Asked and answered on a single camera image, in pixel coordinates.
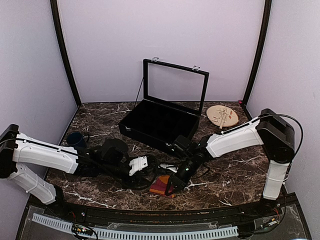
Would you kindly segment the purple orange striped sock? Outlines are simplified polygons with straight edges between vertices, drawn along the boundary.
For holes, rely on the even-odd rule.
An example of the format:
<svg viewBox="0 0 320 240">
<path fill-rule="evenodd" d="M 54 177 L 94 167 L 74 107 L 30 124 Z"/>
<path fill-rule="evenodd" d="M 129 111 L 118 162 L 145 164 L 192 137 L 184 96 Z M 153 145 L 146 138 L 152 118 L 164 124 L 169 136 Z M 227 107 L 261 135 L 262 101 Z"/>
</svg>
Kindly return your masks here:
<svg viewBox="0 0 320 240">
<path fill-rule="evenodd" d="M 168 180 L 169 180 L 169 175 L 161 175 L 159 176 L 154 183 L 150 186 L 149 192 L 152 194 L 164 196 L 167 198 L 174 198 L 176 195 L 171 194 L 171 195 L 165 195 L 165 191 L 167 188 Z"/>
</svg>

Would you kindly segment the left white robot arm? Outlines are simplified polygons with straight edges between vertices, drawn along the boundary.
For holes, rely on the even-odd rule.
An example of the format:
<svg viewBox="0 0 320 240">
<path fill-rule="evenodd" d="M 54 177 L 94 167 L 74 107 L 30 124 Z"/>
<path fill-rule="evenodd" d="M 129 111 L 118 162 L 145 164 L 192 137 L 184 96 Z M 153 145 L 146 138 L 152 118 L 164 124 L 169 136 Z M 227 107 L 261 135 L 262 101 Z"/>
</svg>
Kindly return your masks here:
<svg viewBox="0 0 320 240">
<path fill-rule="evenodd" d="M 62 189 L 43 180 L 26 164 L 81 177 L 104 174 L 125 189 L 145 190 L 157 176 L 157 160 L 152 155 L 130 157 L 128 150 L 128 145 L 118 138 L 106 139 L 92 148 L 54 145 L 31 138 L 21 133 L 18 125 L 11 124 L 0 135 L 0 177 L 51 205 L 58 217 L 67 218 L 71 208 L 64 202 Z"/>
</svg>

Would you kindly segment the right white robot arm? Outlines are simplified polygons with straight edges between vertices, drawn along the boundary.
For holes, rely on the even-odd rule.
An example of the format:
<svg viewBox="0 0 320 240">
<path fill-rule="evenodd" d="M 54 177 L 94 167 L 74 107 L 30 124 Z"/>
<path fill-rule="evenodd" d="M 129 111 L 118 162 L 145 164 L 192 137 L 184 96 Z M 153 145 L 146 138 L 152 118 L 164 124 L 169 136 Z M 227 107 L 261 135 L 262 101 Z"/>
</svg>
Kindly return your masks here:
<svg viewBox="0 0 320 240">
<path fill-rule="evenodd" d="M 289 166 L 295 158 L 295 130 L 285 121 L 286 115 L 276 114 L 269 108 L 259 116 L 232 129 L 213 133 L 196 143 L 179 135 L 171 150 L 185 161 L 177 172 L 168 178 L 164 194 L 170 196 L 183 190 L 198 168 L 225 154 L 253 147 L 264 146 L 269 160 L 263 200 L 255 205 L 255 213 L 266 217 L 275 208 L 274 201 L 279 197 Z"/>
</svg>

